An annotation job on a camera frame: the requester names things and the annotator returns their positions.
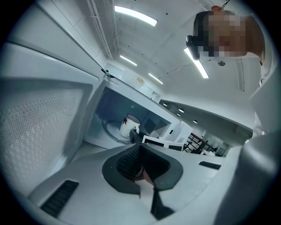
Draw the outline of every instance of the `white mug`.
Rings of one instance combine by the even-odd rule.
[[[139,126],[140,126],[141,122],[140,120],[131,115],[131,114],[127,114],[127,116],[125,117],[125,119],[123,120],[121,127],[120,127],[120,134],[123,137],[128,137],[129,133],[132,129],[136,129],[137,133],[140,132]]]

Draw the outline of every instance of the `ceiling light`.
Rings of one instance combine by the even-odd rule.
[[[137,66],[136,63],[134,63],[133,61],[131,61],[131,60],[127,59],[127,58],[125,58],[124,56],[120,55],[120,57],[125,59],[125,60],[127,60],[128,62],[132,63],[133,65]]]
[[[155,76],[153,76],[151,73],[149,73],[150,76],[152,76],[155,80],[157,80],[160,84],[163,84],[162,81],[158,80]]]
[[[189,51],[188,47],[184,50],[185,53],[189,56],[189,58],[193,61],[193,63],[195,64],[195,66],[197,66],[197,69],[200,71],[200,73],[202,74],[203,78],[209,78],[205,69],[203,68],[201,62],[199,60],[194,60],[191,52]]]
[[[138,19],[140,19],[144,22],[149,23],[152,26],[155,26],[158,22],[157,20],[152,19],[151,17],[149,17],[147,15],[144,15],[140,12],[137,12],[137,11],[134,11],[134,10],[131,10],[131,9],[127,9],[127,8],[123,8],[123,7],[119,7],[119,6],[115,6],[114,8],[115,8],[116,12],[121,12],[121,13],[127,14],[129,16],[133,16],[133,17],[138,18]]]

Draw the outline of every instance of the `fluorescent light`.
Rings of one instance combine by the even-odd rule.
[[[201,62],[199,60],[194,60],[188,47],[184,50],[185,53],[189,56],[189,58],[193,61],[193,63],[195,64],[195,66],[197,66],[197,69],[200,71],[200,73],[202,74],[203,78],[209,78],[205,69],[203,68]]]
[[[114,6],[114,8],[115,8],[115,12],[121,12],[121,13],[127,14],[129,16],[133,16],[133,17],[138,18],[138,19],[140,19],[144,22],[149,23],[152,26],[155,26],[158,22],[157,20],[152,19],[147,15],[144,15],[140,12],[137,12],[137,11],[134,11],[134,10],[131,10],[131,9],[127,9],[127,8],[123,8],[123,7],[119,7],[119,6]]]
[[[157,80],[160,84],[163,84],[162,81],[158,80],[155,76],[153,76],[151,73],[149,73],[150,76],[152,76],[155,80]]]
[[[136,63],[134,63],[133,61],[131,61],[131,60],[127,59],[127,58],[125,58],[124,56],[120,55],[120,57],[125,59],[125,60],[127,60],[128,62],[132,63],[133,65],[137,66]]]

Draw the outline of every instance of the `desk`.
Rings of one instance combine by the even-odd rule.
[[[206,150],[203,150],[200,155],[207,155],[207,156],[216,156],[213,152],[208,152]]]

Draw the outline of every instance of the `person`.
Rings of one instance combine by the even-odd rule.
[[[278,73],[279,56],[261,21],[254,15],[238,17],[222,7],[213,6],[211,11],[200,12],[194,20],[193,36],[196,45],[209,56],[245,56],[248,52],[260,59],[259,87],[272,74]],[[255,112],[253,137],[264,134]]]

